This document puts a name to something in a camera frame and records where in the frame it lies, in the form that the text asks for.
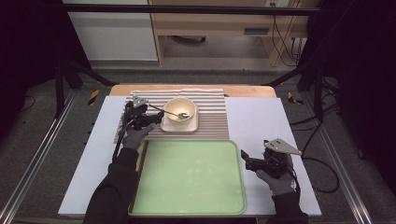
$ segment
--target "light green tray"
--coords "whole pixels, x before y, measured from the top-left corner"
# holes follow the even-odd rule
[[[246,207],[229,140],[149,140],[131,216],[238,215]]]

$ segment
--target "ribbed mat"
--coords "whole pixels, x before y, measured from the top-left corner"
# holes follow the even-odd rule
[[[228,132],[227,112],[223,89],[183,89],[172,91],[132,91],[132,97],[148,99],[148,103],[159,108],[178,96],[187,97],[198,106],[198,128],[192,133],[164,132],[160,125],[153,130],[147,139],[230,139]],[[157,114],[158,110],[148,107],[147,115]]]

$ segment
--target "white table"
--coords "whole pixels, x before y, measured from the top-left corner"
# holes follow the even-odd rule
[[[263,140],[281,138],[296,147],[283,105],[278,98],[226,97],[230,139],[252,158],[262,158]],[[81,156],[78,168],[64,196],[59,214],[83,217],[92,193],[107,174],[115,148],[114,132],[120,121],[125,96],[107,96]],[[301,185],[300,206],[309,216],[320,216],[318,201],[303,162],[292,155]],[[243,167],[247,207],[241,216],[266,216],[275,213],[271,191],[266,183]]]

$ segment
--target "tripod leg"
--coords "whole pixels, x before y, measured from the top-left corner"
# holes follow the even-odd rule
[[[314,112],[320,122],[323,122],[323,106],[321,100],[322,91],[322,71],[318,68],[317,79],[315,81]]]
[[[283,75],[282,77],[277,78],[276,80],[267,83],[267,84],[262,84],[262,86],[270,86],[270,87],[275,87],[277,85],[282,84],[283,82],[289,80],[292,77],[295,77],[299,74],[301,74],[303,71],[306,69],[309,69],[311,66],[311,63],[304,63],[303,65],[296,67],[295,69],[289,71],[286,75]]]
[[[315,70],[312,72],[307,72],[303,76],[301,76],[300,80],[297,83],[297,89],[299,91],[307,91],[309,87],[314,83],[315,78],[317,77],[317,73]]]
[[[56,114],[58,118],[64,111],[64,80],[61,74],[61,64],[55,67],[55,87],[56,87]]]
[[[76,63],[73,60],[68,60],[68,63],[73,68],[75,68],[78,71],[80,71],[82,73],[85,73],[86,75],[98,80],[99,82],[101,82],[102,84],[104,84],[106,86],[114,86],[114,85],[119,84],[119,83],[112,82],[112,81],[110,81],[108,79],[105,79],[104,77],[99,76],[98,74],[94,73],[91,69],[86,68],[86,67],[82,66],[81,64]]]

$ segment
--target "gray glove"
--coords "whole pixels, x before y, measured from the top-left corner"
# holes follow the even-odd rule
[[[288,169],[290,170],[293,167],[293,162],[291,160],[290,154],[288,154],[288,163],[290,165]],[[258,178],[265,181],[270,186],[270,189],[273,192],[273,196],[294,192],[294,189],[291,187],[293,177],[288,172],[285,172],[279,179],[271,177],[263,170],[256,171],[256,175]]]
[[[139,131],[129,126],[126,129],[128,135],[122,139],[123,146],[131,149],[138,149],[145,137],[149,135],[149,132],[155,129],[155,125],[155,123],[150,123],[146,128]]]

